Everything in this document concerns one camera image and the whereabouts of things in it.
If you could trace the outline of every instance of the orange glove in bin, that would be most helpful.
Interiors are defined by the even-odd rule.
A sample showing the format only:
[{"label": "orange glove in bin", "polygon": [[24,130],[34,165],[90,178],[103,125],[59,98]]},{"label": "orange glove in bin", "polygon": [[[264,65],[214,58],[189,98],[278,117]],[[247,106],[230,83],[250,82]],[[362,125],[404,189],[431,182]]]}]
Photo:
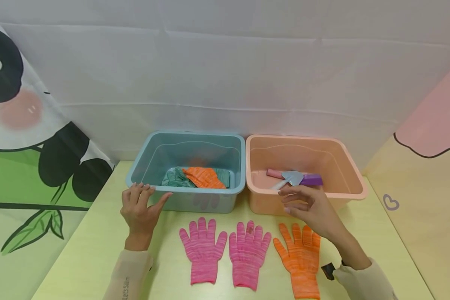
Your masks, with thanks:
[{"label": "orange glove in bin", "polygon": [[303,232],[298,224],[292,225],[293,240],[285,224],[279,224],[286,247],[278,239],[273,245],[290,272],[295,299],[320,299],[316,274],[319,269],[320,236],[305,226]]}]

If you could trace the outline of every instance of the plastic bin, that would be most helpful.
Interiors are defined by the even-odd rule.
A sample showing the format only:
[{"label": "plastic bin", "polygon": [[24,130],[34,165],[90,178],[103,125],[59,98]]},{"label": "plastic bin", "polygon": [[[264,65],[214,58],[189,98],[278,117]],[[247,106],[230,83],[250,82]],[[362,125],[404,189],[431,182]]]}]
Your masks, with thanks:
[{"label": "plastic bin", "polygon": [[[228,189],[161,186],[166,171],[175,167],[222,168],[230,171]],[[140,150],[126,183],[156,186],[149,202],[154,204],[166,192],[173,192],[164,209],[188,212],[230,213],[245,187],[245,140],[239,135],[192,132],[152,133]]]},{"label": "plastic bin", "polygon": [[246,148],[249,202],[256,214],[286,215],[278,190],[269,189],[280,179],[267,176],[268,168],[320,174],[323,189],[337,210],[368,194],[347,149],[336,139],[251,135]]}]

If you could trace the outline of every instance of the blue plastic bin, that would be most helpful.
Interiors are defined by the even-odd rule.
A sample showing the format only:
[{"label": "blue plastic bin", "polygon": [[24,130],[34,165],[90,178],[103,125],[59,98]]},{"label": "blue plastic bin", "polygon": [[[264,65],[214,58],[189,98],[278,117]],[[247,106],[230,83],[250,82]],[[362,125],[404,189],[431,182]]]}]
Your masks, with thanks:
[{"label": "blue plastic bin", "polygon": [[[166,171],[175,167],[228,170],[230,187],[222,190],[161,186]],[[128,187],[133,183],[155,186],[156,192],[149,200],[152,204],[164,193],[173,192],[165,210],[230,213],[238,193],[245,187],[245,140],[239,135],[154,132],[143,144],[126,183]]]}]

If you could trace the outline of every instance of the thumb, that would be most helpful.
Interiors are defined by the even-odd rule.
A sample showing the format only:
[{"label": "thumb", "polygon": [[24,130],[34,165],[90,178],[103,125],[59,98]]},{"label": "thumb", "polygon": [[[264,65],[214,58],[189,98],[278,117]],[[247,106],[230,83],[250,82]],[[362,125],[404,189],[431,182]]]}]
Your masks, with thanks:
[{"label": "thumb", "polygon": [[168,198],[170,198],[171,195],[173,195],[172,192],[165,193],[160,198],[160,200],[158,200],[158,203],[156,204],[156,206],[157,206],[159,211],[162,211],[162,209],[164,208],[165,203],[167,202]]},{"label": "thumb", "polygon": [[303,211],[297,208],[292,207],[285,207],[284,211],[291,215],[292,217],[295,217],[297,219],[300,219],[304,221],[305,223],[308,223],[308,221],[313,217],[310,212]]}]

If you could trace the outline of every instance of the toy shovel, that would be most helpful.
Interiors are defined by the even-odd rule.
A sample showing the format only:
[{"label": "toy shovel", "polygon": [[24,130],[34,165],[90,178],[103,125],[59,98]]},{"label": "toy shovel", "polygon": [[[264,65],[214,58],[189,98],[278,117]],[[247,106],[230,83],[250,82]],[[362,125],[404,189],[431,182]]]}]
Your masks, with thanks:
[{"label": "toy shovel", "polygon": [[303,174],[298,171],[282,172],[282,177],[285,179],[280,181],[276,185],[270,187],[270,189],[279,190],[287,183],[290,183],[292,186],[296,186],[296,185],[299,185],[303,180]]}]

